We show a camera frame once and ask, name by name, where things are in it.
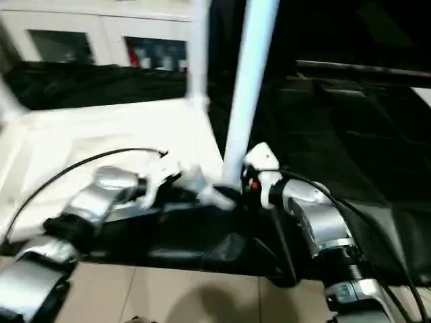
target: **white pole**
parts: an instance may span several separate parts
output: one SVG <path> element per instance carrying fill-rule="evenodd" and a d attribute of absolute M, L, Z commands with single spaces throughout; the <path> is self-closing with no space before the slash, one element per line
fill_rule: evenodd
<path fill-rule="evenodd" d="M 242 31 L 235 93 L 224 154 L 223 182 L 238 185 L 242 159 L 247 150 L 278 0 L 248 0 Z"/>
<path fill-rule="evenodd" d="M 189 76 L 187 96 L 194 99 L 206 110 L 208 23 L 211 0 L 193 0 L 190 24 L 190 38 L 187 42 Z"/>

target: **tiled floor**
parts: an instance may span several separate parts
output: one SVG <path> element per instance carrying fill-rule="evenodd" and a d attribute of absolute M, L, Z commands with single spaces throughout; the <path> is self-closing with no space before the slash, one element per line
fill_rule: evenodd
<path fill-rule="evenodd" d="M 278 289 L 249 276 L 81 264 L 57 323 L 324 322 L 322 286 Z"/>

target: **white cabinet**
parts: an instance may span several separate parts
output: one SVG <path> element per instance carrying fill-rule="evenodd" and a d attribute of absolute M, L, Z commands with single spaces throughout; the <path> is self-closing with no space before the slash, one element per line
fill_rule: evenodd
<path fill-rule="evenodd" d="M 24 61 L 112 63 L 106 33 L 96 15 L 2 11 L 1 18 Z"/>
<path fill-rule="evenodd" d="M 189 0 L 3 0 L 24 61 L 187 68 Z"/>

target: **glass cabinet door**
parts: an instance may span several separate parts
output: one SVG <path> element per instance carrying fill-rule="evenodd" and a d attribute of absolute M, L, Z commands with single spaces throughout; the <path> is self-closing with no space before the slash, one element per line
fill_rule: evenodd
<path fill-rule="evenodd" d="M 36 11 L 0 14 L 23 61 L 112 63 L 105 31 L 97 15 Z"/>
<path fill-rule="evenodd" d="M 187 71 L 191 22 L 103 17 L 112 62 L 142 69 Z"/>
<path fill-rule="evenodd" d="M 142 69 L 187 71 L 186 42 L 125 37 L 130 66 Z"/>
<path fill-rule="evenodd" d="M 45 62 L 94 64 L 88 39 L 83 32 L 28 30 L 40 58 Z"/>

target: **wire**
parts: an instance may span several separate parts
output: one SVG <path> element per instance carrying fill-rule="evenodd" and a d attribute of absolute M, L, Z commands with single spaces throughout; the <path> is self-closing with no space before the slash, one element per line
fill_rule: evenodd
<path fill-rule="evenodd" d="M 259 172 L 279 172 L 280 174 L 283 174 L 283 175 L 288 176 L 290 178 L 293 178 L 295 180 L 301 180 L 301 181 L 313 186 L 315 189 L 319 190 L 320 192 L 322 192 L 333 203 L 334 207 L 338 210 L 339 214 L 343 217 L 343 219 L 346 222 L 349 229 L 351 228 L 351 225 L 349 224 L 349 221 L 347 220 L 346 216 L 344 215 L 343 210 L 341 209 L 341 204 L 345 205 L 348 209 L 350 209 L 357 216 L 359 216 L 364 222 L 366 222 L 366 224 L 368 226 L 370 226 L 372 229 L 376 230 L 377 236 L 380 238 L 380 240 L 384 244 L 385 248 L 389 251 L 389 254 L 394 258 L 395 262 L 401 268 L 401 270 L 403 271 L 403 274 L 407 278 L 407 282 L 408 282 L 409 288 L 411 290 L 411 293 L 413 294 L 413 297 L 416 301 L 416 304 L 418 305 L 420 315 L 422 318 L 422 322 L 423 323 L 429 323 L 430 322 L 430 319 L 429 319 L 429 317 L 426 313 L 426 310 L 425 310 L 424 302 L 422 301 L 422 298 L 419 295 L 418 289 L 416 288 L 416 286 L 413 283 L 413 280 L 411 279 L 411 275 L 410 275 L 408 269 L 406 268 L 406 266 L 404 266 L 404 264 L 401 262 L 399 257 L 396 255 L 394 249 L 392 249 L 392 247 L 391 247 L 391 243 L 387 241 L 387 239 L 385 238 L 386 237 L 385 234 L 382 233 L 381 228 L 376 223 L 373 223 L 371 221 L 371 219 L 369 219 L 367 216 L 365 216 L 365 214 L 363 214 L 363 212 L 359 211 L 357 208 L 355 208 L 353 205 L 351 205 L 347 201 L 344 201 L 342 199 L 340 199 L 340 201 L 338 201 L 336 198 L 333 197 L 333 195 L 331 193 L 329 193 L 324 188 L 322 188 L 320 185 L 313 182 L 312 180 L 309 180 L 308 178 L 306 178 L 304 176 L 301 176 L 301 175 L 294 173 L 294 172 L 290 172 L 288 170 L 267 169 L 267 170 L 258 170 L 258 171 Z M 354 240 L 359 243 L 359 239 L 354 235 L 355 234 L 354 231 L 350 230 L 350 232 L 352 233 Z M 407 311 L 401 305 L 401 302 L 396 298 L 395 294 L 393 294 L 393 292 L 391 291 L 389 286 L 387 286 L 387 284 L 384 281 L 381 281 L 379 283 L 382 285 L 382 287 L 388 293 L 389 297 L 394 301 L 394 304 L 398 307 L 399 311 L 401 312 L 401 314 L 403 315 L 405 320 L 409 323 L 412 322 Z"/>
<path fill-rule="evenodd" d="M 428 317 L 428 314 L 425 309 L 424 302 L 422 301 L 422 298 L 419 294 L 418 289 L 416 288 L 413 279 L 411 278 L 411 275 L 409 273 L 408 268 L 403 264 L 403 262 L 397 257 L 395 251 L 391 247 L 391 243 L 387 241 L 387 239 L 383 238 L 385 235 L 382 234 L 380 227 L 373 223 L 367 216 L 365 216 L 361 211 L 359 211 L 357 208 L 355 208 L 353 205 L 348 203 L 347 201 L 341 200 L 339 201 L 341 204 L 345 205 L 348 209 L 352 210 L 355 214 L 359 215 L 365 222 L 374 229 L 377 229 L 379 232 L 378 236 L 381 238 L 381 242 L 385 245 L 385 248 L 389 251 L 391 256 L 393 257 L 394 261 L 397 263 L 397 265 L 401 268 L 403 271 L 403 274 L 405 278 L 407 279 L 407 285 L 410 288 L 411 294 L 413 295 L 413 298 L 415 299 L 416 305 L 418 305 L 420 316 L 423 323 L 429 323 L 430 318 Z"/>
<path fill-rule="evenodd" d="M 18 219 L 18 217 L 20 216 L 21 212 L 27 207 L 27 205 L 33 201 L 33 199 L 40 193 L 42 192 L 47 186 L 51 185 L 53 182 L 55 182 L 56 180 L 58 180 L 60 177 L 66 175 L 67 173 L 69 173 L 70 171 L 74 170 L 75 168 L 78 168 L 84 164 L 90 163 L 96 159 L 100 159 L 109 155 L 114 155 L 116 153 L 124 153 L 126 151 L 147 151 L 147 152 L 152 152 L 152 153 L 159 153 L 161 157 L 165 156 L 167 154 L 159 151 L 157 149 L 152 149 L 152 148 L 121 148 L 121 149 L 115 149 L 115 150 L 110 150 L 110 151 L 105 151 L 104 153 L 99 153 L 97 155 L 93 155 L 89 158 L 85 158 L 77 163 L 74 163 L 72 165 L 70 165 L 69 167 L 65 168 L 64 170 L 60 171 L 58 174 L 54 175 L 53 177 L 51 177 L 49 180 L 47 180 L 45 183 L 43 183 L 42 185 L 39 186 L 38 189 L 36 189 L 22 204 L 21 207 L 19 207 L 19 209 L 15 212 L 15 215 L 13 216 L 11 223 L 9 224 L 9 227 L 6 230 L 5 233 L 5 237 L 0 245 L 0 250 L 3 250 L 5 246 L 7 246 L 9 244 L 9 236 L 11 234 L 11 231 L 13 229 L 13 225 L 15 224 L 16 220 Z"/>

